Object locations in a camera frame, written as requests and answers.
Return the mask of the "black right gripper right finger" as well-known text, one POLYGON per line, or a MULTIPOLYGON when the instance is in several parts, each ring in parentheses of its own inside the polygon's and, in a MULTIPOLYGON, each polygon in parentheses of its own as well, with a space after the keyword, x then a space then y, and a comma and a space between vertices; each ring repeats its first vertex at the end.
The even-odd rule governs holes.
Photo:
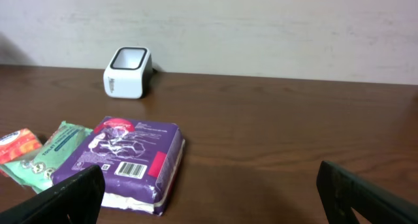
POLYGON ((316 186, 329 223, 417 224, 417 206, 360 178, 336 163, 322 161, 316 186))

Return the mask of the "orange tissue pack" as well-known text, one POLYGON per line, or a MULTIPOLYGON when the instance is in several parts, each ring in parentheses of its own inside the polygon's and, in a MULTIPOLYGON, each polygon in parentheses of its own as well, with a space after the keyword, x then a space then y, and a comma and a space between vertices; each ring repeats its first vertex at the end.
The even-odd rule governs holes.
POLYGON ((41 141, 29 129, 5 135, 1 137, 1 165, 14 161, 28 163, 41 148, 41 141))

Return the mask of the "purple sanitary pad pack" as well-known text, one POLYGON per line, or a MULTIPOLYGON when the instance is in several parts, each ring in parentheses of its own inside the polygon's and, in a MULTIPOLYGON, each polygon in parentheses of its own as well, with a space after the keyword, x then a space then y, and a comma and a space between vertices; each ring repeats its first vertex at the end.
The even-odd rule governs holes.
POLYGON ((160 216, 184 147, 185 138, 175 123, 107 116, 52 174, 52 182, 98 165, 105 182, 103 207, 160 216))

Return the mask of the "green wet tissue pack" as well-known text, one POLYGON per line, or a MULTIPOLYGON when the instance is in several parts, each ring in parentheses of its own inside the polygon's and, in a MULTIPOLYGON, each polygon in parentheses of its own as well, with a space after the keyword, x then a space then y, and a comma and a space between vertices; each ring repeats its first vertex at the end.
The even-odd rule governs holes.
POLYGON ((52 187, 52 174, 92 131, 90 128, 62 121, 41 148, 1 165, 1 170, 16 183, 41 193, 52 187))

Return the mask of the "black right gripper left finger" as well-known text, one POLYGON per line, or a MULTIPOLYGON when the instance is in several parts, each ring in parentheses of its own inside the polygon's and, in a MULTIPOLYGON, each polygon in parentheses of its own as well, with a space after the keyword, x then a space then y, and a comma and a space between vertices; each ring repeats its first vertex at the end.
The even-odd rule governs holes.
POLYGON ((92 165, 1 212, 1 224, 96 224, 104 192, 103 172, 92 165))

